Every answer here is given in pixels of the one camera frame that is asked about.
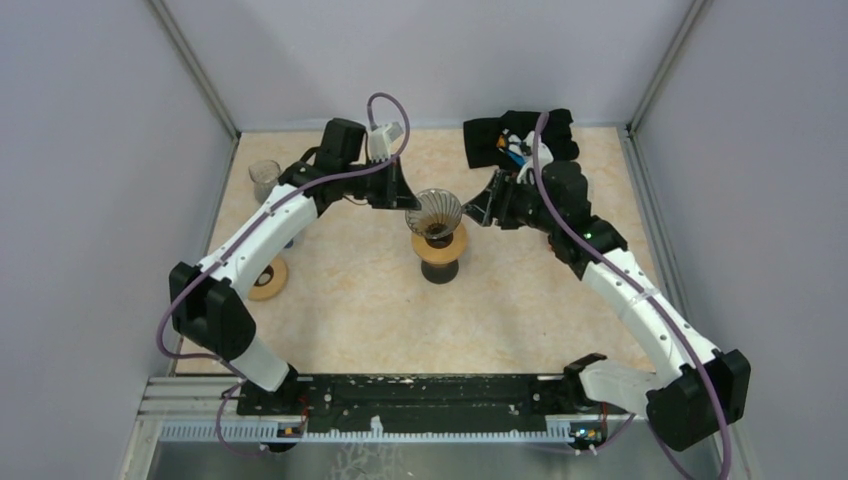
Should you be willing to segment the clear ribbed glass dripper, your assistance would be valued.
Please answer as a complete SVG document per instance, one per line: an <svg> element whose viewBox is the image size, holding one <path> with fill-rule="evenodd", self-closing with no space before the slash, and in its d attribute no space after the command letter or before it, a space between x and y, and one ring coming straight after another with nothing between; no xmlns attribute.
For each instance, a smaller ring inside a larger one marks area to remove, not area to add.
<svg viewBox="0 0 848 480"><path fill-rule="evenodd" d="M461 223L463 205L452 192L431 188L415 198L420 208L405 212L406 225L413 234L437 240L451 235Z"/></svg>

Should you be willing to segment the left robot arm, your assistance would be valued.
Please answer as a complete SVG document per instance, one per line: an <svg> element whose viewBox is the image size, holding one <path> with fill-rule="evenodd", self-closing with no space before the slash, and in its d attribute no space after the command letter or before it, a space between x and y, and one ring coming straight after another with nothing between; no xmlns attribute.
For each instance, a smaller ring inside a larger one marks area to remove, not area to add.
<svg viewBox="0 0 848 480"><path fill-rule="evenodd" d="M374 209L419 209L400 165L408 129L407 123L366 127L330 120L320 144L281 173L229 240L170 272L166 316L173 329L261 388L261 401L277 414L298 404L297 372L260 338L245 300L284 247L333 203L352 197Z"/></svg>

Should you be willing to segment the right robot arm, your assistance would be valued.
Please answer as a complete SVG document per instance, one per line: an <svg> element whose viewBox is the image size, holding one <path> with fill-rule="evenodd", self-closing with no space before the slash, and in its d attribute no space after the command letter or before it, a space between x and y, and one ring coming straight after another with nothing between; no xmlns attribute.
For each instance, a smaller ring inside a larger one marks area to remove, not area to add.
<svg viewBox="0 0 848 480"><path fill-rule="evenodd" d="M651 372L598 353L564 369L563 398L576 412L606 403L647 418L660 440L682 452L744 415L751 374L738 350L724 352L685 320L655 288L608 221L593 214L589 183L578 164L555 161L540 185L496 171L464 204L480 226L530 227L547 235L556 258L616 313L648 356Z"/></svg>

